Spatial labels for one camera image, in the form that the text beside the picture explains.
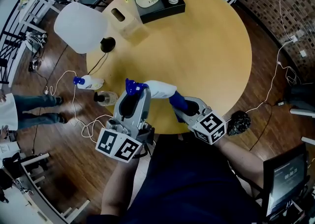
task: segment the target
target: person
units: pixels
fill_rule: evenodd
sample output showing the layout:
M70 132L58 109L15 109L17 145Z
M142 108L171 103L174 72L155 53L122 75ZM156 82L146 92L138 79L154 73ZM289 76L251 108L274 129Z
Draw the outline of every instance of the person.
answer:
M159 139L128 209L138 163L117 164L103 193L101 213L89 216L88 224L261 223L260 206L229 164L263 188L263 161L224 137L212 146L194 137Z
M59 113L44 113L34 115L23 113L35 108L54 107L63 103L62 97L50 95L44 96L17 96L13 94L5 95L0 90L0 140L7 136L8 130L18 130L29 128L40 124L65 124L66 118Z

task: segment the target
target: leg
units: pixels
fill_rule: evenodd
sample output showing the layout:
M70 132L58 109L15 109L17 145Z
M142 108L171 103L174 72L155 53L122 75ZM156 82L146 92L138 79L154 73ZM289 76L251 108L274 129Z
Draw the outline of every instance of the leg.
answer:
M18 114L35 108L54 107L57 99L53 96L14 96L16 109Z
M59 123L61 117L58 113L46 113L36 116L29 113L18 114L18 129L29 128L40 124Z

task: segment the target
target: white cloth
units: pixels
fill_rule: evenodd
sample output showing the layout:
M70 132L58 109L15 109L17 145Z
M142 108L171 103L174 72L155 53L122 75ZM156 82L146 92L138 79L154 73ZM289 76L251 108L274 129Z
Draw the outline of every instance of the white cloth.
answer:
M9 130L18 129L18 112L13 94L6 95L6 101L0 102L0 129L9 126Z

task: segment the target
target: person's hand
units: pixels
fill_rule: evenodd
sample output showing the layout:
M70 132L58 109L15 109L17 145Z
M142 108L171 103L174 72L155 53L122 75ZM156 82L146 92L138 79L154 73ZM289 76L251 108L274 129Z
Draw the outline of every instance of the person's hand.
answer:
M6 96L5 96L4 92L1 90L0 91L0 102L2 102L2 101L6 102Z
M0 140L3 140L3 139L5 139L6 138L6 135L8 134L8 128L9 128L9 126L8 125L6 125L6 126L2 126L2 128L1 128L1 134L0 134Z

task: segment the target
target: black shoe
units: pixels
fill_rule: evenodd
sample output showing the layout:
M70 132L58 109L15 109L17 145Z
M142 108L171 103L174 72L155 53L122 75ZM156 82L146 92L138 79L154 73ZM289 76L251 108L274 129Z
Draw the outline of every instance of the black shoe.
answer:
M56 97L56 105L59 106L61 104L63 104L63 97L61 96Z
M68 121L65 116L63 116L62 114L59 114L59 122L61 124L66 124Z

